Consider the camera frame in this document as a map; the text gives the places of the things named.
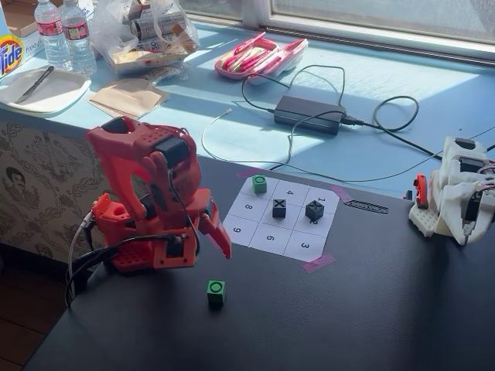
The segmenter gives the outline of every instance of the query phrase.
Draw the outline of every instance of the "paper grid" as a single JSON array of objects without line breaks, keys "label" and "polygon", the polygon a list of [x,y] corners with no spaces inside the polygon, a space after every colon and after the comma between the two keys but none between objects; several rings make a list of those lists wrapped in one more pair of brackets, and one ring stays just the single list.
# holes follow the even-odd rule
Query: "paper grid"
[{"label": "paper grid", "polygon": [[[320,257],[339,204],[339,196],[327,189],[266,178],[267,192],[256,195],[251,178],[237,195],[224,220],[233,243],[312,261]],[[273,199],[287,200],[285,218],[271,216]],[[306,205],[316,200],[325,213],[315,222],[305,215]]]}]

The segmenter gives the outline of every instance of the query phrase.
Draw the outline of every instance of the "pink tape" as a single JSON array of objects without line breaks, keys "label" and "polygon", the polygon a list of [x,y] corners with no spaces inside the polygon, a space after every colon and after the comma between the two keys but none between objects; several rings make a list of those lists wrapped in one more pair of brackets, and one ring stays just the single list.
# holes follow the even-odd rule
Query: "pink tape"
[{"label": "pink tape", "polygon": [[339,198],[344,203],[348,203],[349,201],[352,201],[354,199],[349,193],[347,193],[342,187],[339,187],[338,185],[331,185],[330,188],[339,196]]},{"label": "pink tape", "polygon": [[327,265],[333,263],[335,258],[330,255],[330,254],[324,254],[318,259],[315,259],[313,261],[310,261],[309,263],[305,263],[302,265],[302,269],[306,271],[306,273],[312,273],[314,271],[317,271],[318,269],[321,269],[323,267],[326,267]]},{"label": "pink tape", "polygon": [[246,170],[243,170],[242,172],[237,173],[238,178],[247,178],[248,176],[253,176],[257,175],[260,173],[259,168],[247,168]]}]

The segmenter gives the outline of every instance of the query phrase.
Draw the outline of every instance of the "green block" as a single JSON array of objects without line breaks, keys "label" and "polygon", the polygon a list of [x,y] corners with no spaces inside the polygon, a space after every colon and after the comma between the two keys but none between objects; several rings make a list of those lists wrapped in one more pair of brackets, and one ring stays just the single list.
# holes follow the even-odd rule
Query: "green block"
[{"label": "green block", "polygon": [[266,179],[263,175],[255,175],[251,177],[254,193],[266,193]]},{"label": "green block", "polygon": [[210,304],[223,304],[225,300],[225,282],[208,281],[207,296]]}]

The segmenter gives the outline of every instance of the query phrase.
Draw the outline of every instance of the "plastic bag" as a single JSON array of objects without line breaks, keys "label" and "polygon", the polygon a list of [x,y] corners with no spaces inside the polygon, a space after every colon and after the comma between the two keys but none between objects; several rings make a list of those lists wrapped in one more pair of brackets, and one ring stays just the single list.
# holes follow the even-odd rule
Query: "plastic bag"
[{"label": "plastic bag", "polygon": [[176,77],[180,80],[189,78],[189,66],[186,63],[176,63],[170,66],[159,67],[141,76],[142,79],[150,82],[151,85]]},{"label": "plastic bag", "polygon": [[200,47],[177,0],[100,0],[90,37],[117,73],[178,63]]}]

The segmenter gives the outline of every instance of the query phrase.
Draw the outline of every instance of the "red component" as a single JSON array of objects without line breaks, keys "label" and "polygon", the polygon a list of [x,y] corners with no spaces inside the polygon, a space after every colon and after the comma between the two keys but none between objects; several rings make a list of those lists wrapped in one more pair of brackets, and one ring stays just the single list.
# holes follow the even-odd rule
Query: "red component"
[{"label": "red component", "polygon": [[419,209],[428,208],[428,183],[423,174],[417,174],[416,179],[412,183],[416,188],[416,203]]},{"label": "red component", "polygon": [[[120,117],[88,131],[87,139],[120,201],[111,201],[104,193],[93,204],[96,225],[104,234],[107,245],[133,236],[172,233],[179,238],[176,243],[153,240],[122,245],[112,260],[117,269],[134,271],[194,265],[196,238],[184,208],[169,184],[169,170],[172,170],[173,185],[194,227],[202,234],[209,234],[230,259],[230,238],[222,226],[210,190],[198,189],[200,164],[196,158],[196,145],[188,134],[178,128]],[[153,207],[145,207],[135,195],[132,174],[146,182],[154,212]]]}]

